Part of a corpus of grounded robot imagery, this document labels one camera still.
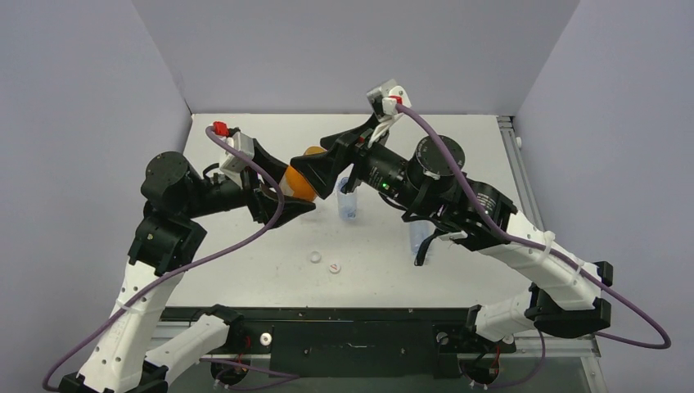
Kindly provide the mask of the orange juice bottle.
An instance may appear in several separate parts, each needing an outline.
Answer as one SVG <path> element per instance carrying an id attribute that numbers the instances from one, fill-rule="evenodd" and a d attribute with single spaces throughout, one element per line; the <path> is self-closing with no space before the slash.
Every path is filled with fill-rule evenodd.
<path id="1" fill-rule="evenodd" d="M 278 184 L 286 197 L 314 202 L 318 196 L 304 176 L 292 165 L 287 166 Z"/>

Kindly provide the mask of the labelled clear water bottle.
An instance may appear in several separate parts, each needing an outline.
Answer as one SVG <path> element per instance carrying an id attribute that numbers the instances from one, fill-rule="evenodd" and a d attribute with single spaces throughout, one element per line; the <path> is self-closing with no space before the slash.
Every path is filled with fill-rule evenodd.
<path id="1" fill-rule="evenodd" d="M 343 177 L 336 184 L 337 211 L 344 221 L 355 220 L 358 210 L 358 196 L 356 192 L 343 192 L 342 188 L 348 182 L 347 177 Z"/>

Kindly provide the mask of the small clear water bottle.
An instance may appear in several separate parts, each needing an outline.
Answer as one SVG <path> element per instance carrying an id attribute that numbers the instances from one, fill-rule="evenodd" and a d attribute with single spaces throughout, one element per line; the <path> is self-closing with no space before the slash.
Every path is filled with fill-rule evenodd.
<path id="1" fill-rule="evenodd" d="M 417 258 L 421 244 L 434 232 L 435 227 L 429 221 L 413 221 L 408 224 L 409 244 L 412 256 Z"/>

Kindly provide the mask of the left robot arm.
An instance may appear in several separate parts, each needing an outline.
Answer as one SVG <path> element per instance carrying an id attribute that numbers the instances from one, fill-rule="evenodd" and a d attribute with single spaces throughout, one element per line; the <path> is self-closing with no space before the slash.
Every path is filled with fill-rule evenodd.
<path id="1" fill-rule="evenodd" d="M 128 251 L 128 262 L 110 317 L 88 338 L 88 360 L 65 375 L 60 392 L 166 392 L 188 368 L 210 351 L 238 350 L 243 318 L 222 305 L 162 346 L 149 344 L 165 306 L 186 271 L 201 265 L 196 252 L 206 232 L 202 216 L 247 208 L 267 232 L 312 211 L 311 201 L 284 195 L 279 182 L 286 165 L 256 141 L 252 154 L 230 138 L 214 137 L 241 164 L 239 182 L 201 177 L 176 151 L 159 154 L 146 168 L 141 191 L 144 216 Z"/>

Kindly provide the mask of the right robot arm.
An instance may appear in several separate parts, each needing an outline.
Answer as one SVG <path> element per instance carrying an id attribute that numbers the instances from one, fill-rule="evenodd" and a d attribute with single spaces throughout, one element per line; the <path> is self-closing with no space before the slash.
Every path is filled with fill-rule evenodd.
<path id="1" fill-rule="evenodd" d="M 370 118 L 322 138 L 319 153 L 297 156 L 291 165 L 321 198 L 348 171 L 345 192 L 366 184 L 399 208 L 404 222 L 429 222 L 433 237 L 493 257 L 529 279 L 521 294 L 469 310 L 461 329 L 468 347 L 481 350 L 531 329 L 570 339 L 610 326 L 611 304 L 602 297 L 612 284 L 610 264 L 569 256 L 497 188 L 466 178 L 465 153 L 451 138 L 428 133 L 408 159 L 391 151 L 387 138 Z"/>

